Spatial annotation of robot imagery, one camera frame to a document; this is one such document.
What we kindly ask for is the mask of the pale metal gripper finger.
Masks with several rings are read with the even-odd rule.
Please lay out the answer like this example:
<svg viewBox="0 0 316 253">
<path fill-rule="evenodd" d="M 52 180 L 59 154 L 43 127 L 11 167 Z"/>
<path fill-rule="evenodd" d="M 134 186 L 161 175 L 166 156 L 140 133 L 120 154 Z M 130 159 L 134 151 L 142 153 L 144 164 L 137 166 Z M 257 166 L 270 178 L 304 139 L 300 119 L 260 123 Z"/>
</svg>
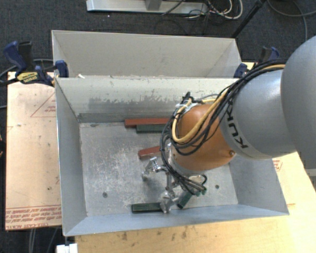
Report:
<svg viewBox="0 0 316 253">
<path fill-rule="evenodd" d="M 171 211 L 173 206 L 176 206 L 176 193 L 174 191 L 164 191 L 161 194 L 160 208 L 164 214 Z"/>
<path fill-rule="evenodd" d="M 162 166 L 158 164 L 157 157 L 152 157 L 149 159 L 148 164 L 144 168 L 142 172 L 142 180 L 147 181 L 149 178 L 149 175 L 151 173 L 158 173 L 162 171 Z"/>
</svg>

